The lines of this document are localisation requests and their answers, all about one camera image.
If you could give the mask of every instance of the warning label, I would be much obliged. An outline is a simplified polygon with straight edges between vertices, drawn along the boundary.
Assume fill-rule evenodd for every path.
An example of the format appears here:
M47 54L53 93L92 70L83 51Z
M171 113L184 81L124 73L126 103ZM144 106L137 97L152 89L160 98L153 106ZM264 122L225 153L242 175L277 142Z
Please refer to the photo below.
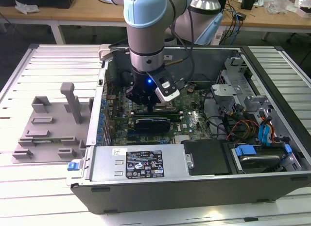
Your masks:
M127 152L126 177L128 179L164 177L162 152Z

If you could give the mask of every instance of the robotic arm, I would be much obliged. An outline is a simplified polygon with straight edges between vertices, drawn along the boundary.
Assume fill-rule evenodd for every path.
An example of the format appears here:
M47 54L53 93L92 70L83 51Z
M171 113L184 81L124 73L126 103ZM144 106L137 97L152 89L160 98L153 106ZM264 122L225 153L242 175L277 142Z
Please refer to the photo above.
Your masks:
M179 96L178 87L164 65L164 40L173 36L174 30L182 39L191 41L191 14L194 43L209 44L223 17L218 0L107 1L124 6L134 76L127 97L152 110L159 101L168 102Z

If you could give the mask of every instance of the motherboard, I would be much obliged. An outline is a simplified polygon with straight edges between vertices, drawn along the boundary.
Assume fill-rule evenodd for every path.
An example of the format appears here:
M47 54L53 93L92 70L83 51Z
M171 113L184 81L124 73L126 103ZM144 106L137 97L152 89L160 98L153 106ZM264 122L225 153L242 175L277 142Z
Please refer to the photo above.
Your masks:
M97 146L180 144L211 138L199 91L183 89L173 101L156 104L152 113L127 99L125 92L125 88L105 86Z

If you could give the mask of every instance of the floor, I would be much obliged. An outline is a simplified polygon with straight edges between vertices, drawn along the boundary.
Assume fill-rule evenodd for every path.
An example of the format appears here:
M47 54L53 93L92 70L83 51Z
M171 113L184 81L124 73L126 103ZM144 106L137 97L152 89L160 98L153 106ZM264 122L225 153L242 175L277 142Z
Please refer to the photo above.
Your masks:
M18 65L29 43L55 44L53 35L46 25L16 25L19 32L6 25L7 33L0 34L0 90ZM115 43L126 38L126 29L118 27L77 27L63 26L67 44ZM241 31L233 45L282 46L296 63L311 51L311 36L297 34L290 44L286 40L291 34L271 33L267 41L262 41L263 33ZM311 55L301 68L311 76Z

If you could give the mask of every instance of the slotted metal table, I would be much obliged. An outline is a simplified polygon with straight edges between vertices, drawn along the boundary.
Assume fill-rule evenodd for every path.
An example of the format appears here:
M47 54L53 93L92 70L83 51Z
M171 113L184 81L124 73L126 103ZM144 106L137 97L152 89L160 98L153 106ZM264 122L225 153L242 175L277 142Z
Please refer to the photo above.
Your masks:
M59 89L62 82L71 81L75 84L74 94L81 102L94 96L101 68L98 48L98 45L29 48L0 93L0 225L274 226L311 223L311 187L298 189L273 203L94 215L67 187L66 163L12 164L11 155L33 110L31 101L35 95L46 95L51 102L65 102ZM309 79L286 53L273 47L250 49L310 131ZM255 79L254 82L262 91Z

